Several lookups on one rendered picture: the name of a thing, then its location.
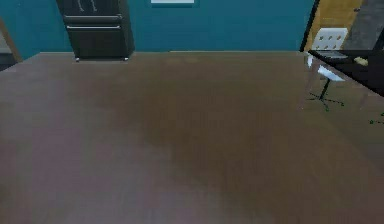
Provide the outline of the black fridge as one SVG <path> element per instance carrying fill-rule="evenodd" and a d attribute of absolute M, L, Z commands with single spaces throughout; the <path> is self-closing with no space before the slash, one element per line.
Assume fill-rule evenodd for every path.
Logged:
<path fill-rule="evenodd" d="M 127 0 L 56 0 L 75 60 L 127 61 L 135 50 Z"/>

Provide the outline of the grey laptop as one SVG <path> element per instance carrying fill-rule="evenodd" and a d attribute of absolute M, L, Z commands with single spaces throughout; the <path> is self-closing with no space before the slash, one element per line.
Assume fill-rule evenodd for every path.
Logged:
<path fill-rule="evenodd" d="M 347 59 L 348 56 L 335 50 L 314 50 L 311 54 L 318 58 L 326 58 L 331 60 Z"/>

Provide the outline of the white swivel chair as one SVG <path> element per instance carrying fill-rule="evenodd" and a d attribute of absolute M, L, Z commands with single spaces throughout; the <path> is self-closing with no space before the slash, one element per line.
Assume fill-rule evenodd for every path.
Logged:
<path fill-rule="evenodd" d="M 325 51 L 333 54 L 337 50 L 341 49 L 341 46 L 348 34 L 347 28 L 321 28 L 313 41 L 311 50 L 315 51 Z M 331 69 L 329 66 L 326 66 L 321 63 L 320 60 L 314 62 L 314 56 L 308 54 L 307 57 L 307 66 L 311 69 L 314 74 L 320 74 L 326 79 L 326 83 L 323 86 L 322 92 L 320 95 L 310 93 L 312 95 L 312 100 L 319 100 L 325 107 L 325 110 L 329 110 L 328 102 L 331 102 L 331 99 L 326 99 L 325 95 L 327 94 L 328 87 L 332 81 L 342 82 L 343 79 L 336 74 L 335 69 Z M 333 100 L 333 103 L 344 105 L 343 102 Z"/>

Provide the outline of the black table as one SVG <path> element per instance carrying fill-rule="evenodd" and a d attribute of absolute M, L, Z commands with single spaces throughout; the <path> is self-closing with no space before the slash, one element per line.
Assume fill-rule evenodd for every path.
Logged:
<path fill-rule="evenodd" d="M 372 92 L 384 97 L 384 51 L 383 50 L 337 50 L 348 56 L 347 59 L 331 60 L 326 58 L 314 58 L 322 64 L 351 78 L 355 82 L 365 86 Z M 354 62 L 354 58 L 361 57 L 368 60 L 368 66 L 362 66 Z"/>

